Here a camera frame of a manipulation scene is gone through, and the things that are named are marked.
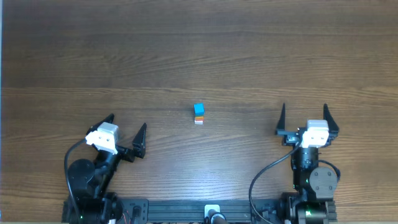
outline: wooden tabletop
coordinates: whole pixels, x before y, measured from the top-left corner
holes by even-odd
[[[110,113],[129,146],[109,190],[150,200],[247,199],[290,148],[274,136],[340,126],[322,159],[342,171],[340,221],[398,220],[398,2],[13,0],[4,2],[3,221],[59,222],[67,149]],[[193,123],[203,102],[204,125]],[[89,146],[70,161],[94,159]],[[254,198],[293,191],[288,161]]]

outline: cable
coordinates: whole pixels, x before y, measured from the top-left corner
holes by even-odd
[[[328,161],[324,161],[324,160],[317,160],[317,162],[322,162],[322,163],[324,163],[324,164],[326,164],[326,165],[329,165],[331,168],[333,168],[333,170],[335,170],[335,173],[336,173],[336,175],[337,175],[337,182],[339,182],[340,181],[340,177],[341,177],[341,172],[340,172],[340,170],[335,166],[335,165],[333,165],[331,162],[328,162]]]
[[[286,158],[288,158],[288,157],[291,156],[293,153],[295,153],[295,152],[300,148],[300,145],[301,145],[301,141],[298,142],[298,143],[296,144],[296,146],[293,148],[293,150],[291,150],[290,152],[288,152],[288,153],[287,153],[286,155],[284,155],[282,158],[278,159],[277,161],[275,161],[275,162],[269,164],[268,166],[266,166],[265,168],[263,168],[262,170],[260,170],[260,172],[259,172],[259,173],[253,178],[253,180],[251,181],[250,188],[249,188],[249,201],[250,201],[250,205],[251,205],[253,211],[254,211],[258,216],[260,216],[261,219],[263,219],[264,221],[266,221],[268,224],[273,224],[273,223],[272,223],[271,221],[265,219],[262,215],[260,215],[260,213],[256,210],[256,208],[255,208],[255,206],[254,206],[253,199],[252,199],[252,197],[251,197],[251,192],[253,191],[254,183],[256,183],[256,180],[257,180],[267,169],[270,169],[271,167],[273,167],[273,166],[275,166],[276,164],[278,164],[278,163],[284,161]]]
[[[78,223],[81,223],[81,221],[80,221],[81,218],[80,218],[79,208],[77,207],[76,200],[75,200],[75,198],[73,197],[72,189],[70,188],[69,176],[68,176],[68,159],[69,159],[70,153],[71,153],[74,149],[76,149],[80,144],[82,144],[82,143],[84,143],[84,142],[86,142],[86,139],[82,139],[82,140],[76,142],[76,143],[67,151],[67,153],[65,154],[65,160],[64,160],[64,162],[63,162],[64,168],[65,168],[65,178],[66,178],[66,180],[67,180],[67,185],[68,185],[70,200],[72,201],[73,208],[75,209],[76,217],[77,217]]]

